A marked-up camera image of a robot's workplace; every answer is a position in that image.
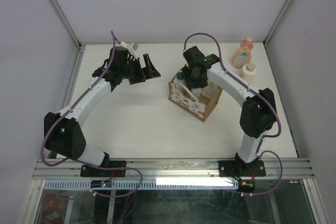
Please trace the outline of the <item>white bottle grey cap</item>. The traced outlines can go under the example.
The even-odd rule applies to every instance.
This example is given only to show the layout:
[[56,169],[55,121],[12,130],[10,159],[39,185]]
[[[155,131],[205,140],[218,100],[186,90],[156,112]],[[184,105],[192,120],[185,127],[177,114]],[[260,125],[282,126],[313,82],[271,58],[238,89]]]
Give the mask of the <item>white bottle grey cap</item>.
[[183,86],[185,85],[185,81],[184,81],[184,76],[183,76],[182,71],[179,71],[176,74],[173,83],[180,92],[184,91]]
[[202,88],[193,88],[191,89],[191,97],[195,100],[195,101],[199,101],[200,100],[200,95],[202,93]]

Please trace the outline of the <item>peach lotion bottle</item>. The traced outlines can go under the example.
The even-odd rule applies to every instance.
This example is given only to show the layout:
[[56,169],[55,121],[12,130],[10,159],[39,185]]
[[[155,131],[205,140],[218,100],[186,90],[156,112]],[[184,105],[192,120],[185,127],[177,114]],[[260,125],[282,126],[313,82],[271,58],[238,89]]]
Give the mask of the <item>peach lotion bottle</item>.
[[251,37],[247,37],[243,40],[233,54],[232,66],[236,69],[241,69],[245,64],[249,64],[251,62],[251,51],[253,47],[253,39]]

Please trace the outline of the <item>cream round jar bottle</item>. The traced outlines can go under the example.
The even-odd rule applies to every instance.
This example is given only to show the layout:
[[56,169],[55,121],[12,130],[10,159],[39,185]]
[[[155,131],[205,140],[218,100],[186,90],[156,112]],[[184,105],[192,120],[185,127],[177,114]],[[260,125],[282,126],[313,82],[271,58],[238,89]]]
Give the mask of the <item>cream round jar bottle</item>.
[[247,82],[252,82],[254,76],[257,73],[257,67],[254,63],[245,64],[240,72],[240,76]]

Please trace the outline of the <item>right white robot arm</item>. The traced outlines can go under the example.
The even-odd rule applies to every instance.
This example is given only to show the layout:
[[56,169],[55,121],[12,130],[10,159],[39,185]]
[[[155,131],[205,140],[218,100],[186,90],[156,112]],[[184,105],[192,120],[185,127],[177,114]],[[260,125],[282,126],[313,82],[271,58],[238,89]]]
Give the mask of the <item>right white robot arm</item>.
[[242,109],[239,119],[244,132],[242,144],[234,161],[222,165],[225,176],[251,176],[253,172],[258,172],[261,165],[259,149],[276,121],[274,93],[268,88],[254,90],[237,74],[226,69],[218,56],[205,56],[196,46],[184,51],[183,57],[187,64],[182,73],[188,88],[204,88],[208,82],[213,82]]

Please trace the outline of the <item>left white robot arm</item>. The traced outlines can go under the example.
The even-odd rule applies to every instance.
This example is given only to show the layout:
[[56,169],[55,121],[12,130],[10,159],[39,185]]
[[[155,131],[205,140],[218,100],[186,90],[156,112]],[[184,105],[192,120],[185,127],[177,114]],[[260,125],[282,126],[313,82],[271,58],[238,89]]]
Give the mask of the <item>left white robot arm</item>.
[[109,154],[87,143],[82,126],[96,106],[123,80],[128,80],[129,84],[138,84],[160,77],[150,56],[144,54],[143,59],[144,67],[131,45],[119,44],[112,47],[109,58],[93,72],[79,96],[59,112],[49,112],[44,117],[45,136],[40,154],[45,165],[52,166],[43,156],[44,151],[48,150],[65,159],[90,165],[99,176],[109,172]]

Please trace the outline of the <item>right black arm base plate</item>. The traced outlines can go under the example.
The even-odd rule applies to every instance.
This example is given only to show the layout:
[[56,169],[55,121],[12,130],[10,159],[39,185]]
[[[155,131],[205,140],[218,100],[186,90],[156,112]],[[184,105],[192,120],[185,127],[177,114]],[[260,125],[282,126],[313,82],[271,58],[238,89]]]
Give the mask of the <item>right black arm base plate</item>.
[[245,164],[236,160],[222,160],[218,162],[220,177],[265,177],[266,169],[263,161],[256,160]]

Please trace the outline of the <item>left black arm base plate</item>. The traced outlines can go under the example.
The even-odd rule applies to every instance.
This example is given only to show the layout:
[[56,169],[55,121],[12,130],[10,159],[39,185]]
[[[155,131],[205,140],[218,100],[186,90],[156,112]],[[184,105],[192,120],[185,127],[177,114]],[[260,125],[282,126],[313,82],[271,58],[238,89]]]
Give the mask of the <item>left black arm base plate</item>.
[[117,161],[110,160],[107,161],[105,167],[95,167],[93,165],[82,165],[80,176],[85,178],[94,178],[94,177],[105,177],[109,178],[113,175],[112,178],[124,178],[125,177],[125,168],[127,166],[126,161]]

